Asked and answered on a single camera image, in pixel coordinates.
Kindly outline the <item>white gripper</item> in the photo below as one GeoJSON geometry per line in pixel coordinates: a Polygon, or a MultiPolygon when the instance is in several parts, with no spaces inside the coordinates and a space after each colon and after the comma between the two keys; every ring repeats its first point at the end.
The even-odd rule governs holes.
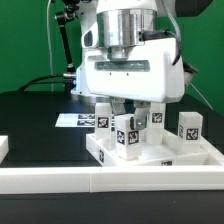
{"type": "Polygon", "coordinates": [[[108,60],[102,50],[85,55],[86,80],[92,94],[111,96],[115,115],[125,113],[125,99],[134,102],[135,130],[146,127],[150,102],[178,102],[184,94],[182,59],[173,65],[176,57],[174,38],[146,41],[129,51],[127,60],[108,60]]]}

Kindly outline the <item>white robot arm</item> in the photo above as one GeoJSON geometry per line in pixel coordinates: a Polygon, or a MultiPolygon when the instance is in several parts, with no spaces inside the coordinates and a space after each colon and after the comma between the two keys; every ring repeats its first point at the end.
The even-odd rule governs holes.
{"type": "Polygon", "coordinates": [[[130,126],[141,130],[152,102],[178,102],[191,67],[181,56],[175,19],[200,15],[213,0],[81,0],[82,62],[73,93],[134,102],[130,126]]]}

